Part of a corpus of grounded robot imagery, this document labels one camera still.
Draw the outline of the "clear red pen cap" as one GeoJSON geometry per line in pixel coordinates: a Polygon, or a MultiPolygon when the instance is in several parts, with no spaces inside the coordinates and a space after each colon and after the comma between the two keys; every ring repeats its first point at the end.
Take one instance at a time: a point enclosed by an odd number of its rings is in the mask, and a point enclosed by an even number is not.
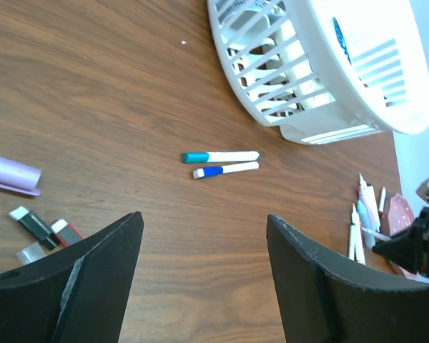
{"type": "Polygon", "coordinates": [[[15,255],[23,265],[31,264],[46,256],[44,250],[38,242],[30,244],[26,248],[15,253],[15,255]]]}

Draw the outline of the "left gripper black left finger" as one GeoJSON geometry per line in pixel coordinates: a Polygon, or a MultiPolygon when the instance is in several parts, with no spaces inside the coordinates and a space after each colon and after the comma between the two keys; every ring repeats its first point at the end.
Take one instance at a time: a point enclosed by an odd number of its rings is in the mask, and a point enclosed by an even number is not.
{"type": "Polygon", "coordinates": [[[0,274],[0,342],[118,342],[143,230],[133,212],[0,274]]]}

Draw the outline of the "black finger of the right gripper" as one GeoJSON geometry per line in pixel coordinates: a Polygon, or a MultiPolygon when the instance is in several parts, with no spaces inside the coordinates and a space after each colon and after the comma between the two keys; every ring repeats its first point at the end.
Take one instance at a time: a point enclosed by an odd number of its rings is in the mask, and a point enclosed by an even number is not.
{"type": "Polygon", "coordinates": [[[373,252],[408,272],[418,272],[420,269],[420,242],[414,229],[407,229],[388,241],[377,243],[373,252]]]}

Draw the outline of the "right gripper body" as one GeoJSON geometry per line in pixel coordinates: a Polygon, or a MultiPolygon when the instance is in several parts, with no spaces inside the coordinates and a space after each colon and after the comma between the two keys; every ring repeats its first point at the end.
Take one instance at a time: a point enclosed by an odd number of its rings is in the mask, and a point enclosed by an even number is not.
{"type": "Polygon", "coordinates": [[[429,207],[423,207],[411,230],[413,247],[413,273],[429,278],[429,207]]]}

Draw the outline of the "green marker pen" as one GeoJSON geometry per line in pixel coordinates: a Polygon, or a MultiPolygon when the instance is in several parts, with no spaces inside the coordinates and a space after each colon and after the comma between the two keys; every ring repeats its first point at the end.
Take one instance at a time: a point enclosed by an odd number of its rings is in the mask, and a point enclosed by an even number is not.
{"type": "Polygon", "coordinates": [[[185,164],[257,161],[258,151],[189,151],[182,154],[185,164]]]}

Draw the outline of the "pink purple highlighter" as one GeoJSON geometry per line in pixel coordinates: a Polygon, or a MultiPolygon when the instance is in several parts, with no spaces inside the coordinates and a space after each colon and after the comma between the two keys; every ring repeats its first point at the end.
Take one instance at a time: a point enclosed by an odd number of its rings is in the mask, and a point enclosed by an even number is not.
{"type": "Polygon", "coordinates": [[[361,173],[359,173],[358,195],[367,210],[372,230],[379,232],[380,217],[378,214],[375,192],[372,187],[367,185],[361,173]]]}

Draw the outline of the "white grey pen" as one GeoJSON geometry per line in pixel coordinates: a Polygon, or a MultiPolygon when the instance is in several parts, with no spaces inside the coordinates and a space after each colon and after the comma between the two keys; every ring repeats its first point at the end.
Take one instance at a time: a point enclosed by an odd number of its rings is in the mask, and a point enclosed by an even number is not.
{"type": "Polygon", "coordinates": [[[380,191],[380,197],[378,200],[378,214],[380,217],[383,215],[383,212],[384,212],[386,194],[387,194],[386,188],[382,187],[382,189],[380,191]]]}

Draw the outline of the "black marker cap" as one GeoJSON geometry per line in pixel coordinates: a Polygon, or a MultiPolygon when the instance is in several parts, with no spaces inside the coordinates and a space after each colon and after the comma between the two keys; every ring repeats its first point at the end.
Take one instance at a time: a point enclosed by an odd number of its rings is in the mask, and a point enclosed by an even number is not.
{"type": "Polygon", "coordinates": [[[53,250],[59,246],[59,242],[51,228],[32,210],[20,206],[10,211],[9,216],[20,223],[38,243],[48,250],[53,250]]]}

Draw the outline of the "blue marker pen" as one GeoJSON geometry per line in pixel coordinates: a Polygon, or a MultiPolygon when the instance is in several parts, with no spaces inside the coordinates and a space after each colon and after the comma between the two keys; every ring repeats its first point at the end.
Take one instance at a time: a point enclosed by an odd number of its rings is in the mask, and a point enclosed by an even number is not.
{"type": "Polygon", "coordinates": [[[224,166],[205,166],[202,168],[195,169],[192,172],[194,179],[204,179],[210,177],[216,177],[222,174],[230,174],[236,172],[245,172],[249,170],[255,170],[260,167],[258,161],[251,161],[239,164],[229,164],[224,166]]]}

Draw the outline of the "blue highlighter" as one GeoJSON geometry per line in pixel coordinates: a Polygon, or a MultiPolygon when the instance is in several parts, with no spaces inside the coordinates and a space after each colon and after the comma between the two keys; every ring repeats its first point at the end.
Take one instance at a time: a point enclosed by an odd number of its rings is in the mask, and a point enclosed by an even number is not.
{"type": "Polygon", "coordinates": [[[360,199],[357,200],[356,209],[360,218],[361,232],[363,233],[365,246],[368,249],[371,249],[375,245],[375,237],[365,231],[365,229],[372,229],[372,226],[368,216],[368,211],[360,199]]]}

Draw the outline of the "red marker pen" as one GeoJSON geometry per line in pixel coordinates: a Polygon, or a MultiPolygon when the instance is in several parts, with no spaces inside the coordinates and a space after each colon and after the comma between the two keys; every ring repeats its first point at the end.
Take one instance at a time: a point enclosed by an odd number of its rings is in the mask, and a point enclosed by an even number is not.
{"type": "Polygon", "coordinates": [[[364,232],[366,232],[366,233],[370,234],[371,236],[373,236],[373,237],[375,237],[376,239],[379,239],[379,240],[381,240],[381,241],[383,241],[383,242],[386,242],[386,241],[391,240],[391,238],[390,238],[390,237],[385,236],[384,234],[381,234],[380,232],[376,232],[376,231],[374,231],[374,230],[367,229],[367,228],[364,228],[364,227],[362,227],[361,229],[362,229],[364,232]]]}

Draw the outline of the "purple highlighter cap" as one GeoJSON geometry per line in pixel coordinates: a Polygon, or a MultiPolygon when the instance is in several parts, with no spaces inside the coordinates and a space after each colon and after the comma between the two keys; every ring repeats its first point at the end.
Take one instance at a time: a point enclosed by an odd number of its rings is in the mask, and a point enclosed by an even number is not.
{"type": "Polygon", "coordinates": [[[40,169],[0,156],[0,189],[37,197],[40,178],[40,169]]]}

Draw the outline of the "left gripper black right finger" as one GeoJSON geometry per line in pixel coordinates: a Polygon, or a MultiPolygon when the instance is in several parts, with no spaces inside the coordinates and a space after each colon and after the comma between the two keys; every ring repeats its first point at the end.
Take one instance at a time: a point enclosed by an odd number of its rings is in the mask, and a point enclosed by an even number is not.
{"type": "Polygon", "coordinates": [[[429,342],[429,284],[354,262],[276,215],[267,247],[287,342],[429,342]]]}

